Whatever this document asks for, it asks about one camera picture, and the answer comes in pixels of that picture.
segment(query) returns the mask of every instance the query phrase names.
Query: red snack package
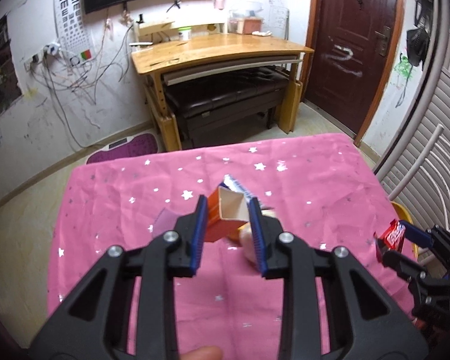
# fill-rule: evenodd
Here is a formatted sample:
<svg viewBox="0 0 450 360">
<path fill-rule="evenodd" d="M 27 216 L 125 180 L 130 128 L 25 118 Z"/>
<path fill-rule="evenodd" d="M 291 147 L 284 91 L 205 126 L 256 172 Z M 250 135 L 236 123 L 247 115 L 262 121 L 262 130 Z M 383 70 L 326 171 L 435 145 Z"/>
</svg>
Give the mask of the red snack package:
<svg viewBox="0 0 450 360">
<path fill-rule="evenodd" d="M 395 250 L 399 253 L 402 252 L 405 241 L 405 226 L 394 219 L 380 237 L 377 237 L 377 233 L 373 233 L 373 238 L 375 238 L 375 247 L 377 249 L 377 261 L 381 263 L 382 256 L 386 251 Z"/>
</svg>

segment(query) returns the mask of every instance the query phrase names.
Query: eye chart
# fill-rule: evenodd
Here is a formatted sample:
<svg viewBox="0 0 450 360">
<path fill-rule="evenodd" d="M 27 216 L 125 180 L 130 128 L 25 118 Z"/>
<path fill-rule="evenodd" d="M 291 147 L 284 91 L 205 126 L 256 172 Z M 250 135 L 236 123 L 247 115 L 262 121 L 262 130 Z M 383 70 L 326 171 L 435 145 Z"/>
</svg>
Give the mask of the eye chart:
<svg viewBox="0 0 450 360">
<path fill-rule="evenodd" d="M 92 42 L 84 28 L 80 0 L 54 0 L 58 39 L 70 66 L 78 66 L 92 57 Z"/>
</svg>

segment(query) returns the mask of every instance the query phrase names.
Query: door handle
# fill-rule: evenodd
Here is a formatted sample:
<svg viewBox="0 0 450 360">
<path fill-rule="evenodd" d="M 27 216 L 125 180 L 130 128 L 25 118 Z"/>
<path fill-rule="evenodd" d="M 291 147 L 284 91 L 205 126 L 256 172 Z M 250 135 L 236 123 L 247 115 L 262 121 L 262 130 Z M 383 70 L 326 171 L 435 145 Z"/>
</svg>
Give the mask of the door handle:
<svg viewBox="0 0 450 360">
<path fill-rule="evenodd" d="M 382 38 L 382 40 L 379 43 L 379 54 L 381 56 L 387 56 L 388 44 L 390 42 L 391 33 L 392 29 L 387 26 L 383 26 L 382 32 L 375 31 L 375 35 Z"/>
</svg>

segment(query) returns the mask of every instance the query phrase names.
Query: door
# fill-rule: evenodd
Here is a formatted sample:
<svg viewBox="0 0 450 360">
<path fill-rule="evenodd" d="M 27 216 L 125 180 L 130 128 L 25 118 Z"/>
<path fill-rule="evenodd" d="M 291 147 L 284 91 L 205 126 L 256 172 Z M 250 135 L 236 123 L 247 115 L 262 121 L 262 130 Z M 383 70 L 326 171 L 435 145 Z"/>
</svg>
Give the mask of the door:
<svg viewBox="0 0 450 360">
<path fill-rule="evenodd" d="M 382 77 L 397 0 L 322 0 L 305 98 L 358 133 Z"/>
</svg>

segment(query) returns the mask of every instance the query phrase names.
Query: green scribble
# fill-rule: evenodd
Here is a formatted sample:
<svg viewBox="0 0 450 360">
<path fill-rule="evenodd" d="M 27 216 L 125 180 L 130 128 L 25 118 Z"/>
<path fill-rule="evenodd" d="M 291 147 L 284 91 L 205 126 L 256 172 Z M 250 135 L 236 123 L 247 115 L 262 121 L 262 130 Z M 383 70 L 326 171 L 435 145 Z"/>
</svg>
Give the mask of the green scribble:
<svg viewBox="0 0 450 360">
<path fill-rule="evenodd" d="M 412 65 L 408 62 L 408 57 L 406 55 L 400 54 L 400 62 L 395 65 L 394 71 L 396 71 L 404 79 L 409 79 L 412 76 L 411 69 Z"/>
</svg>

